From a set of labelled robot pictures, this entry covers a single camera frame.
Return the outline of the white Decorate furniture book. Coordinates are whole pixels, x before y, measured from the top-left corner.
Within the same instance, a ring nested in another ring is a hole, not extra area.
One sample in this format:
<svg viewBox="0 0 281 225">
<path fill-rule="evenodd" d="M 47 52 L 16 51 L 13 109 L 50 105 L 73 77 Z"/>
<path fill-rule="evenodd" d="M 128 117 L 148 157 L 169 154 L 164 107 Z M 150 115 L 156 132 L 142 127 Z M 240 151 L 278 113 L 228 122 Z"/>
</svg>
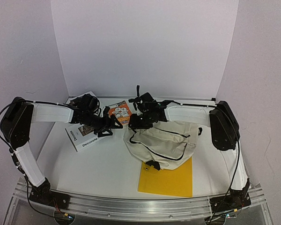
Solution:
<svg viewBox="0 0 281 225">
<path fill-rule="evenodd" d="M 87 125 L 73 124 L 65 128 L 65 131 L 76 152 L 82 151 L 105 138 L 95 135 L 94 129 Z"/>
</svg>

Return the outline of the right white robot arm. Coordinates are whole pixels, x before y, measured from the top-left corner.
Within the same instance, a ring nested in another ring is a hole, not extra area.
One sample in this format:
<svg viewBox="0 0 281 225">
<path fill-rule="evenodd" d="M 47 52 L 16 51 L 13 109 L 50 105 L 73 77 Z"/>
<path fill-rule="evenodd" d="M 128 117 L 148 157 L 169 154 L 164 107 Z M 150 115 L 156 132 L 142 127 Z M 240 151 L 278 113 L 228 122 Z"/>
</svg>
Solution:
<svg viewBox="0 0 281 225">
<path fill-rule="evenodd" d="M 193 155 L 203 128 L 222 153 L 230 195 L 250 185 L 240 150 L 238 122 L 227 102 L 215 105 L 157 101 L 148 93 L 129 100 L 135 113 L 128 117 L 124 139 L 130 153 L 143 162 L 138 190 L 143 193 L 191 197 Z"/>
</svg>

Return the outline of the beige canvas backpack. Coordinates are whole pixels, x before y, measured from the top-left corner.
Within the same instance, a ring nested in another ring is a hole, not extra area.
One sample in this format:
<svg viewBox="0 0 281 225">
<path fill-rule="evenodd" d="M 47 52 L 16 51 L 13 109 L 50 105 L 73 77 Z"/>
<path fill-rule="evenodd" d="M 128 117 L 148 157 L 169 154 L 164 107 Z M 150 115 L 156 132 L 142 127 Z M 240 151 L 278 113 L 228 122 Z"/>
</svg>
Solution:
<svg viewBox="0 0 281 225">
<path fill-rule="evenodd" d="M 202 131 L 196 123 L 158 122 L 149 129 L 127 128 L 124 142 L 137 159 L 157 162 L 158 170 L 175 170 L 193 156 Z"/>
</svg>

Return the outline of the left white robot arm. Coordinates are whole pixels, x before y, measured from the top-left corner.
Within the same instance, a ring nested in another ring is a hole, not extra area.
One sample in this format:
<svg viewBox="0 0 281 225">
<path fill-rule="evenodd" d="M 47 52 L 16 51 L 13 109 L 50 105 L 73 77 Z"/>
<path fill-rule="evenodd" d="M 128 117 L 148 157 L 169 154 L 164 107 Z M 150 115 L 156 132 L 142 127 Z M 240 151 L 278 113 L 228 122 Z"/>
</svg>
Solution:
<svg viewBox="0 0 281 225">
<path fill-rule="evenodd" d="M 48 181 L 30 149 L 30 128 L 36 122 L 62 122 L 90 126 L 98 137 L 111 136 L 113 129 L 122 129 L 109 107 L 100 109 L 98 98 L 90 94 L 77 97 L 68 104 L 26 100 L 15 97 L 0 112 L 0 139 L 9 147 L 17 169 L 32 186 L 36 197 L 44 204 L 53 200 L 53 192 L 42 186 Z"/>
</svg>

